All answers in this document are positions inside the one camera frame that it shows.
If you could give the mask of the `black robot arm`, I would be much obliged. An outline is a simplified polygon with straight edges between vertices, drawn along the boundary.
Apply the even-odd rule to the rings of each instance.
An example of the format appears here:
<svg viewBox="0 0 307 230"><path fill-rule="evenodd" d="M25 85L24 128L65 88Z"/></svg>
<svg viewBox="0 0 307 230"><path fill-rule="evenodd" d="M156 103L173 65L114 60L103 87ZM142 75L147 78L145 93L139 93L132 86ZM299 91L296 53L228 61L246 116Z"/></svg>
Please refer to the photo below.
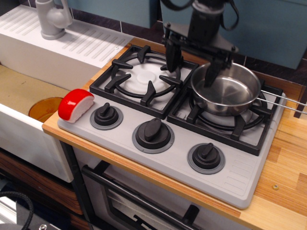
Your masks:
<svg viewBox="0 0 307 230"><path fill-rule="evenodd" d="M224 9L227 3L238 15L238 9L232 0L190 0L182 6L175 5L170 0L163 1L173 11L193 8L188 26L172 22L164 24L163 44L166 48L166 66L170 72L181 64L182 51L210 62L203 77L205 87L210 87L222 70L231 67L232 54L237 53L238 48L219 34L220 28L232 31L238 25L238 21L235 21L230 27L225 27Z"/></svg>

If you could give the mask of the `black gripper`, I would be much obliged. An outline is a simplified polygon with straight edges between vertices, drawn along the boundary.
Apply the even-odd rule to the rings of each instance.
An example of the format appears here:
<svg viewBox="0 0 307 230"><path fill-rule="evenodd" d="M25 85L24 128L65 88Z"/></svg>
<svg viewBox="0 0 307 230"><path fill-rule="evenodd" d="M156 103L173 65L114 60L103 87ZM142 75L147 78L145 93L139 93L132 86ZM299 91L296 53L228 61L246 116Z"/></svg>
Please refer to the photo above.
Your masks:
<svg viewBox="0 0 307 230"><path fill-rule="evenodd" d="M239 12L233 0L189 0L182 6L170 0L162 3L173 11L181 11L192 7L189 25L166 22L164 24L166 47L166 66L168 71L174 72L182 62L182 50L195 56L210 60L204 78L204 87L211 87L220 71L232 62L232 54L238 48L222 38L219 29L232 31L239 22ZM224 24L224 9L230 4L235 12L235 22L226 27Z"/></svg>

